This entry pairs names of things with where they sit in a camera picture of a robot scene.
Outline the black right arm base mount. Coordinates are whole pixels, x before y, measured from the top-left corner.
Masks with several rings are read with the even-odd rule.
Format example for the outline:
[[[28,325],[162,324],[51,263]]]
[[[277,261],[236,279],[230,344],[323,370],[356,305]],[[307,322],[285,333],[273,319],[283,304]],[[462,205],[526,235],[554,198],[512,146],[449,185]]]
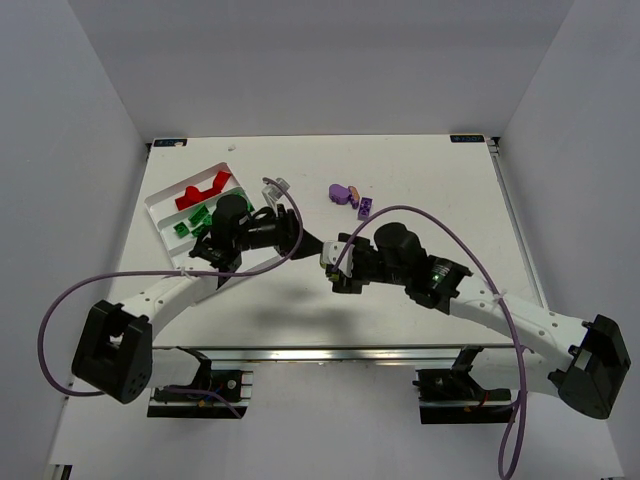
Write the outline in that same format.
[[[422,425],[507,423],[515,410],[511,391],[485,389],[470,375],[481,346],[465,346],[447,368],[417,371],[413,385],[419,398]]]

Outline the green square brick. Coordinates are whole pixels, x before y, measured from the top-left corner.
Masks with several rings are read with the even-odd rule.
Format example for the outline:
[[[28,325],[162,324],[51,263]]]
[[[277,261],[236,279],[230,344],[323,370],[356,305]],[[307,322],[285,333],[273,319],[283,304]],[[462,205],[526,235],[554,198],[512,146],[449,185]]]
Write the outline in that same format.
[[[191,231],[191,235],[194,237],[198,237],[205,228],[206,228],[205,225],[199,225],[198,227],[196,227]]]

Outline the red rounded lego brick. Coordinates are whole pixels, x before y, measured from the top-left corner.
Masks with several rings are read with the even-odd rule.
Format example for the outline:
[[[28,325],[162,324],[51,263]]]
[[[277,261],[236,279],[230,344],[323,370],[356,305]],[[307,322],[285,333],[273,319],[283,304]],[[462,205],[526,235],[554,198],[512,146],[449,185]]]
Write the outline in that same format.
[[[184,194],[175,199],[175,205],[178,211],[183,211],[215,195],[216,190],[213,187],[206,190],[200,190],[196,186],[188,186],[185,189]]]

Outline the red sloped lego brick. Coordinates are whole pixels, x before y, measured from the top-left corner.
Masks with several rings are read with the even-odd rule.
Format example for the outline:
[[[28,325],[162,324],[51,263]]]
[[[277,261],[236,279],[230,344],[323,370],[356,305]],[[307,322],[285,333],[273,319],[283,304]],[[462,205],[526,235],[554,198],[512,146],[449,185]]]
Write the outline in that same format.
[[[232,177],[232,174],[228,171],[219,171],[213,179],[212,182],[212,191],[214,195],[220,194],[224,188],[226,183]]]

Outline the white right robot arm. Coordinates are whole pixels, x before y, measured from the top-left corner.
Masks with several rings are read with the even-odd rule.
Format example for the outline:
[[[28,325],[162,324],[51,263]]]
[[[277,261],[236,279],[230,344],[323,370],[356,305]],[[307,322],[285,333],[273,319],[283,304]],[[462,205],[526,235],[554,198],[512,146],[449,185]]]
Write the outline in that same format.
[[[398,285],[416,304],[467,320],[523,348],[464,346],[445,369],[421,369],[414,384],[435,407],[471,408],[510,399],[526,385],[573,410],[604,420],[612,412],[631,360],[618,324],[564,316],[510,294],[499,295],[466,266],[430,255],[417,235],[393,222],[374,238],[350,242],[345,233],[327,242],[321,263],[335,293],[359,294],[371,283]]]

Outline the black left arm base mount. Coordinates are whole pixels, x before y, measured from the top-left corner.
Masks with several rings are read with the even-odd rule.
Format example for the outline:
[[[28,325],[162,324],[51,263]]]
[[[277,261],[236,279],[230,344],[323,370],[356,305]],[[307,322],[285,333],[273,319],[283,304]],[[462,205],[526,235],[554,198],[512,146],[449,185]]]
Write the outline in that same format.
[[[253,383],[248,364],[220,360],[212,351],[156,349],[147,385],[147,416],[240,420],[247,412]]]

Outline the purple lego brick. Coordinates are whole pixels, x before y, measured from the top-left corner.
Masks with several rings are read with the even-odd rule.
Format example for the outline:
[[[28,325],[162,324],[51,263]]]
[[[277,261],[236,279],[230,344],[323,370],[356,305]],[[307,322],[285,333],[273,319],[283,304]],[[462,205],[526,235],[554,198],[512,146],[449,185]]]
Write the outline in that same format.
[[[373,208],[373,199],[369,197],[362,197],[360,199],[357,218],[360,221],[366,221],[370,218]]]

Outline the green long brick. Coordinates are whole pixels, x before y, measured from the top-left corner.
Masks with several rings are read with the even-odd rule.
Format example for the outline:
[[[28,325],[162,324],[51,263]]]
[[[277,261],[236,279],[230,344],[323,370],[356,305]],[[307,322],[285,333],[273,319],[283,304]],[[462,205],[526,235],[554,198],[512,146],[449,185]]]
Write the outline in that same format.
[[[191,215],[188,217],[188,221],[192,226],[197,226],[209,215],[209,210],[205,205],[200,205],[197,209],[194,209]]]

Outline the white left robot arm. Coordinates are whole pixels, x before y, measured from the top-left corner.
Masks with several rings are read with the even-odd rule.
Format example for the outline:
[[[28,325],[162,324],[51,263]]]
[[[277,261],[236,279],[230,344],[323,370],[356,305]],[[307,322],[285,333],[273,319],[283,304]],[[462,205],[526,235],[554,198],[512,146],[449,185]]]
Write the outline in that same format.
[[[217,202],[211,217],[180,268],[124,301],[102,300],[91,307],[71,365],[77,378],[122,404],[147,388],[207,391],[210,359],[194,349],[156,350],[157,335],[225,282],[245,277],[244,252],[272,248],[287,261],[323,249],[322,241],[303,229],[296,208],[278,204],[250,212],[244,198],[229,195]]]

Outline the green small lego brick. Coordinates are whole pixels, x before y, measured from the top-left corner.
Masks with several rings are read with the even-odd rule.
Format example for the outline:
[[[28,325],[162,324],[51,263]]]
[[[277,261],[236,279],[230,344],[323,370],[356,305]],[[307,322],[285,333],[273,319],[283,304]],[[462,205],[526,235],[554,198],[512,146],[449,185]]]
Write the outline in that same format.
[[[190,234],[190,230],[184,222],[175,224],[173,230],[178,238],[184,238]]]

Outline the purple rounded lego stack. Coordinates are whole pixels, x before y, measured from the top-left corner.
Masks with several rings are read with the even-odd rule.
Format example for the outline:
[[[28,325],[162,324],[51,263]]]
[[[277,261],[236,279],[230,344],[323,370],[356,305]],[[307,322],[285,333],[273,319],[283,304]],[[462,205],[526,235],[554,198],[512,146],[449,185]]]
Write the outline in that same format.
[[[329,186],[328,197],[335,204],[345,205],[351,200],[351,192],[347,187],[334,183]]]

